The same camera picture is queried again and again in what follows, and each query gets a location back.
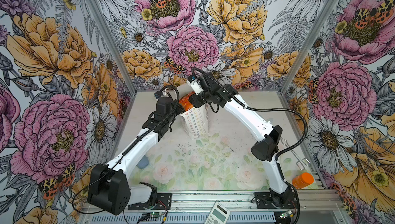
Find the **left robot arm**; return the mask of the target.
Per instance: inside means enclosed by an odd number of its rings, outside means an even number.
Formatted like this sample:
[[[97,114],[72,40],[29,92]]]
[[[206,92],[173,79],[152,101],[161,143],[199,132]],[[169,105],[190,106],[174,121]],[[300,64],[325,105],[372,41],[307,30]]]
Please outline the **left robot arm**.
[[[106,164],[98,164],[91,171],[87,202],[113,215],[121,214],[130,205],[145,208],[155,206],[157,188],[149,183],[131,185],[133,170],[146,153],[170,130],[176,117],[184,109],[178,99],[163,95],[157,99],[152,112],[130,145]]]

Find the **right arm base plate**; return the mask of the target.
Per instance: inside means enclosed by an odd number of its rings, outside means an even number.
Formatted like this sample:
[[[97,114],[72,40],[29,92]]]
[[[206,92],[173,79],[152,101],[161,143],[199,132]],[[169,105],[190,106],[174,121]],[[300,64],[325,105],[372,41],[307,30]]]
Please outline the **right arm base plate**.
[[[258,209],[297,209],[299,203],[293,192],[278,194],[275,192],[255,192],[251,200]]]

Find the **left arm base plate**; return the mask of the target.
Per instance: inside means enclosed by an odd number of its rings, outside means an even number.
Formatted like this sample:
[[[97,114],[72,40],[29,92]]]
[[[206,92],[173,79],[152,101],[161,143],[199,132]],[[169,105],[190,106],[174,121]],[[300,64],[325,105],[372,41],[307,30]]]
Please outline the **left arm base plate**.
[[[172,205],[172,193],[157,193],[154,201],[149,200],[145,203],[136,203],[128,205],[129,211],[151,211],[163,210],[169,211]]]

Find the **white paper bag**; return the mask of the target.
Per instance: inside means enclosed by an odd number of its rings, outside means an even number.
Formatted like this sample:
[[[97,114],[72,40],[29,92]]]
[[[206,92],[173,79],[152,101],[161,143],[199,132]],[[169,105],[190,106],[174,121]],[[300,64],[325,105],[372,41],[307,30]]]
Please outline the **white paper bag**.
[[[192,88],[188,84],[183,84],[177,87],[181,98],[192,91]],[[183,125],[186,133],[191,139],[198,139],[202,136],[208,135],[208,112],[207,105],[203,105],[199,108],[192,108],[187,112],[181,114],[183,118]]]

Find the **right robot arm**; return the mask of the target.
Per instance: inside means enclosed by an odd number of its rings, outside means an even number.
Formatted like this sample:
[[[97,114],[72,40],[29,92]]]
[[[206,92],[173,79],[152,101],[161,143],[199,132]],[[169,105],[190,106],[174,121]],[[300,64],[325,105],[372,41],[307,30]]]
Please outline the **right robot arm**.
[[[276,159],[279,152],[278,144],[282,128],[265,121],[256,111],[250,109],[242,96],[231,85],[221,85],[211,76],[188,77],[188,85],[194,94],[189,98],[194,107],[204,104],[217,104],[234,115],[254,136],[257,142],[252,146],[251,153],[262,161],[269,180],[270,196],[265,202],[276,208],[286,205],[292,195],[281,166]]]

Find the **orange red snack packet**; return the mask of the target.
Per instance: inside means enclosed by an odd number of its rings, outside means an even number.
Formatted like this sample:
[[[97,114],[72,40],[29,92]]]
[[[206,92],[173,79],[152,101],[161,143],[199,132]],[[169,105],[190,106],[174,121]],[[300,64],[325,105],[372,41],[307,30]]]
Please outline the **orange red snack packet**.
[[[189,111],[190,109],[194,108],[194,106],[190,103],[189,98],[195,94],[195,92],[190,92],[187,95],[183,96],[179,103],[182,105],[185,112]]]

